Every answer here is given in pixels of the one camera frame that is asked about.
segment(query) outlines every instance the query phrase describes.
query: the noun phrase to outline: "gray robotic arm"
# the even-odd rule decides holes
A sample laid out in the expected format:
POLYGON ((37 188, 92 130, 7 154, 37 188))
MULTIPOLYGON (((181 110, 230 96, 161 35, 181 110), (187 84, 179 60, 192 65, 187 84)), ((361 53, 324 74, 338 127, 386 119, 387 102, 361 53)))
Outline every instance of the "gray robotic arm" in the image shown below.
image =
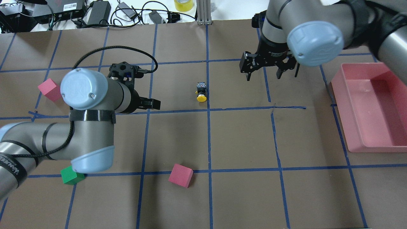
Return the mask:
POLYGON ((140 97, 134 90, 135 78, 149 72, 126 62, 113 64, 108 77, 76 68, 61 83, 62 97, 72 108, 70 124, 24 122, 2 127, 0 200, 47 158, 71 160, 72 169, 80 173, 109 169, 113 164, 115 113, 160 109, 160 101, 140 97))
POLYGON ((255 54, 244 52, 240 70, 249 81, 253 71, 277 66, 279 79, 297 62, 318 66, 342 49, 368 45, 407 84, 406 11, 405 0, 345 0, 332 5, 321 0, 270 0, 267 11, 252 19, 252 26, 260 29, 260 41, 255 54))

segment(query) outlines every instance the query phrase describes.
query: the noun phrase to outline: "blue cap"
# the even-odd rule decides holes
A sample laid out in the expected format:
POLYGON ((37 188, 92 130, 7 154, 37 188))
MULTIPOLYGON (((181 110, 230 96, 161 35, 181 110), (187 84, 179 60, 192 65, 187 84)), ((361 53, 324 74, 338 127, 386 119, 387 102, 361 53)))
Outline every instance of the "blue cap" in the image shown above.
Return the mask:
POLYGON ((298 63, 315 67, 337 57, 344 48, 344 38, 334 24, 312 21, 291 30, 287 44, 298 63))
POLYGON ((113 165, 114 145, 79 156, 71 161, 72 170, 79 173, 95 173, 113 165))
POLYGON ((76 110, 98 105, 106 96, 107 78, 100 72, 74 69, 62 79, 61 95, 66 104, 76 110))
POLYGON ((6 135, 7 131, 9 131, 11 128, 13 128, 14 126, 23 123, 23 122, 19 122, 19 123, 10 123, 7 125, 4 125, 3 127, 0 128, 0 141, 3 139, 4 135, 6 135))

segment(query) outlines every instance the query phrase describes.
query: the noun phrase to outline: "green cube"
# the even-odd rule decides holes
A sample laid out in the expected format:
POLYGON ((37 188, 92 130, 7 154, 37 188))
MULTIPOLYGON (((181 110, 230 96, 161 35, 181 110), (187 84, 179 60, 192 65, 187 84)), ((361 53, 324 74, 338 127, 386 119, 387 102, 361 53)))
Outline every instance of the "green cube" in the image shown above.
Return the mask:
POLYGON ((85 179, 85 175, 82 173, 77 173, 72 170, 72 166, 69 166, 61 170, 62 181, 66 185, 74 185, 79 181, 85 179))

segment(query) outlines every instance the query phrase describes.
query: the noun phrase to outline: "pink bin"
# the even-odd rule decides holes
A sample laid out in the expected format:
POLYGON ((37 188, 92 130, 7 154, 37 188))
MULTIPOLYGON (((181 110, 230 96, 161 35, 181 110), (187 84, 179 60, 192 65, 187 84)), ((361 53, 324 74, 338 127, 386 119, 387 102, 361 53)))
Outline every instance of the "pink bin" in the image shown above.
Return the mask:
POLYGON ((342 64, 332 87, 349 151, 407 152, 407 86, 385 64, 342 64))

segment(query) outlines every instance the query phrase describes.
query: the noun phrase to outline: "yellow tape roll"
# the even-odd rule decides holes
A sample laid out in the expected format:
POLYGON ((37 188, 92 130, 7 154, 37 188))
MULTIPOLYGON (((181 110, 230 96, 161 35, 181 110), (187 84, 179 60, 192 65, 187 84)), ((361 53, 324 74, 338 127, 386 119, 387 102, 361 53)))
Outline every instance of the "yellow tape roll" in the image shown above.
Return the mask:
POLYGON ((192 9, 194 2, 192 0, 174 0, 175 8, 179 12, 187 12, 192 9))

